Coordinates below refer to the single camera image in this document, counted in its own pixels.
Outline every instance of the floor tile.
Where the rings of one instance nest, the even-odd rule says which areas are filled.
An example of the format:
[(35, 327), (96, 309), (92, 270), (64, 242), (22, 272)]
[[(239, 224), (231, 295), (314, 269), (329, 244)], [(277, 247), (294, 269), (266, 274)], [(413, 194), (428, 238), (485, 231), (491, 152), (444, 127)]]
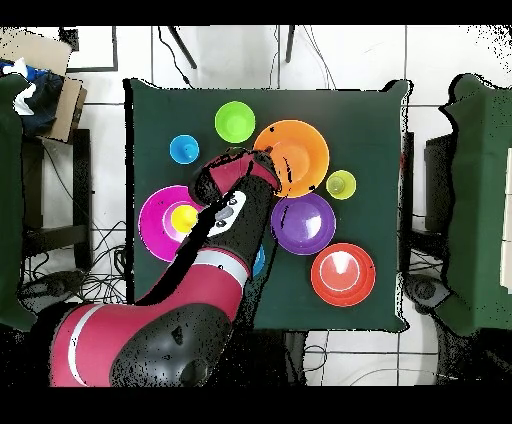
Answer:
[[(76, 269), (73, 249), (55, 249), (48, 252), (48, 256), (48, 261), (46, 261), (44, 253), (33, 256), (30, 259), (30, 263), (27, 258), (25, 260), (25, 270), (28, 272), (29, 269), (32, 269), (32, 271), (36, 272), (36, 277), (41, 278), (42, 275), (39, 273), (52, 274), (58, 271), (73, 271)], [(29, 281), (28, 276), (25, 276), (24, 280), (25, 282)]]
[(105, 253), (108, 249), (124, 245), (126, 243), (126, 231), (113, 231), (108, 234), (107, 231), (92, 231), (92, 245), (93, 245), (93, 261), (94, 267), (91, 270), (92, 274), (110, 274), (119, 275), (114, 267), (114, 252), (111, 250), (110, 254)]
[[(325, 348), (325, 341), (327, 338), (327, 331), (310, 331), (308, 332), (308, 337), (306, 338), (306, 347), (308, 346), (321, 346)], [(320, 351), (321, 349), (318, 347), (311, 347), (308, 351)]]
[(437, 355), (400, 354), (400, 386), (434, 385)]
[(325, 355), (322, 353), (306, 353), (304, 355), (304, 371), (308, 386), (321, 386), (323, 369), (322, 364), (325, 361)]
[(91, 134), (93, 228), (112, 228), (126, 218), (124, 108), (84, 106), (79, 127)]
[(443, 105), (458, 74), (477, 73), (500, 87), (512, 85), (511, 36), (498, 27), (408, 25), (407, 78), (411, 104)]
[(410, 328), (400, 333), (400, 352), (437, 353), (437, 331), (434, 320), (420, 315), (414, 309), (414, 302), (405, 294), (402, 298), (402, 315)]
[[(193, 70), (169, 30), (162, 40), (172, 48), (176, 63), (193, 87), (265, 88), (277, 50), (272, 25), (211, 25), (178, 27), (178, 34), (197, 64)], [(172, 53), (153, 29), (154, 83), (159, 87), (188, 87), (174, 66)]]
[(69, 195), (73, 196), (73, 147), (57, 141), (45, 141), (43, 145), (47, 150), (44, 152), (41, 183), (43, 227), (72, 225), (73, 200)]
[[(404, 78), (404, 25), (313, 25), (313, 34), (338, 89), (381, 90)], [(281, 25), (283, 62), (287, 36), (288, 26)], [(326, 88), (325, 74), (304, 27), (297, 26), (292, 59), (281, 65), (281, 88)]]
[(329, 352), (396, 352), (398, 335), (384, 331), (330, 331)]
[(397, 354), (352, 355), (330, 353), (323, 386), (396, 386)]
[(118, 26), (116, 36), (117, 72), (67, 74), (83, 81), (87, 89), (86, 103), (124, 103), (123, 78), (151, 81), (151, 27)]
[[(448, 118), (436, 107), (409, 107), (407, 112), (408, 131), (414, 133), (414, 180), (413, 213), (426, 213), (426, 168), (424, 149), (427, 140), (452, 133)], [(424, 229), (424, 218), (413, 217), (413, 228)]]

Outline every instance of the blue cup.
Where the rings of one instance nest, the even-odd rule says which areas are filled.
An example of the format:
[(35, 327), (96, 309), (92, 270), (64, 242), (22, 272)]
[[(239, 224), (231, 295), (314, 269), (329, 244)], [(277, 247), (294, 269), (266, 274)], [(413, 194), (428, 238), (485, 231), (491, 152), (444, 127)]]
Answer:
[(252, 267), (252, 276), (256, 277), (261, 272), (264, 265), (265, 265), (265, 252), (263, 251), (263, 246), (260, 246), (260, 250), (258, 251), (258, 254), (256, 255), (256, 260), (254, 261), (254, 266)]
[(180, 165), (188, 165), (199, 156), (199, 144), (191, 135), (179, 135), (171, 141), (171, 158)]

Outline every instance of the purple bowl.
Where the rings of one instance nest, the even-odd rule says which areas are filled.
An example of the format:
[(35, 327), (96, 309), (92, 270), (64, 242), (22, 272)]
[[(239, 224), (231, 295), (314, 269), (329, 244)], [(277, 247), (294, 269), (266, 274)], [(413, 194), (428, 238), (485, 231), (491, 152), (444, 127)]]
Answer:
[(270, 225), (282, 248), (296, 255), (312, 255), (331, 242), (336, 217), (323, 197), (309, 193), (280, 200), (272, 211)]

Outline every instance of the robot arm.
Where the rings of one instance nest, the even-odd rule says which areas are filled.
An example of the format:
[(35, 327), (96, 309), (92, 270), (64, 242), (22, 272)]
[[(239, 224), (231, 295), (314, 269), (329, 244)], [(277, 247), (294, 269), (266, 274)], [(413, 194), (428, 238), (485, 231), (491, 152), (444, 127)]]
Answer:
[(265, 152), (209, 162), (190, 186), (208, 205), (173, 263), (135, 305), (87, 304), (61, 320), (52, 386), (201, 386), (231, 335), (274, 193)]

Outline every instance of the floor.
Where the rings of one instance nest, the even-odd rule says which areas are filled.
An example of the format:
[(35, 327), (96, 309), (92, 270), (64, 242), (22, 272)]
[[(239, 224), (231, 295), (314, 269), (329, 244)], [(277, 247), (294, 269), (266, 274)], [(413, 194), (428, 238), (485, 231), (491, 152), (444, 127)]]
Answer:
[[(173, 48), (178, 66), (194, 87), (276, 89), (279, 84), (280, 89), (326, 88), (325, 68), (302, 26), (297, 27), (295, 33), (292, 60), (286, 63), (288, 26), (281, 25), (279, 82), (277, 58), (270, 74), (277, 51), (275, 29), (270, 25), (179, 28), (179, 34), (198, 64), (196, 71), (190, 68), (166, 27), (162, 27), (161, 34)], [(36, 31), (53, 36), (48, 34), (50, 29)], [(408, 130), (415, 133), (414, 213), (424, 215), (423, 147), (427, 139), (451, 132), (448, 119), (438, 107), (448, 101), (450, 82), (461, 73), (477, 73), (495, 85), (512, 86), (510, 35), (501, 33), (498, 27), (476, 26), (313, 26), (313, 31), (337, 88), (379, 90), (393, 79), (406, 78), (413, 82), (407, 124)], [(109, 48), (102, 47), (96, 54), (84, 51), (80, 57), (73, 54), (73, 67), (111, 67), (110, 27), (89, 28), (84, 34), (84, 50), (104, 46), (103, 43)], [(158, 38), (158, 27), (117, 27), (116, 39), (117, 71), (69, 74), (82, 80), (88, 90), (80, 127), (91, 131), (95, 246), (102, 233), (125, 219), (122, 78), (137, 77), (165, 88), (186, 87), (174, 67), (170, 51)], [(69, 146), (49, 143), (47, 148), (65, 184), (71, 188)], [(72, 221), (72, 202), (49, 161), (45, 161), (43, 209), (45, 226)], [(423, 228), (423, 218), (414, 217), (413, 225)], [(121, 223), (107, 237), (110, 247), (124, 243), (125, 228)], [(109, 267), (108, 258), (104, 258), (96, 265), (95, 272), (108, 274)], [(73, 268), (70, 250), (52, 252), (51, 260), (41, 267), (47, 272)], [(319, 347), (307, 349), (306, 369), (317, 368), (325, 361), (323, 367), (307, 373), (308, 384), (433, 384), (438, 353), (433, 321), (417, 314), (406, 298), (402, 307), (410, 328), (401, 334), (311, 332), (307, 345), (318, 345), (327, 350), (328, 355), (325, 361)]]

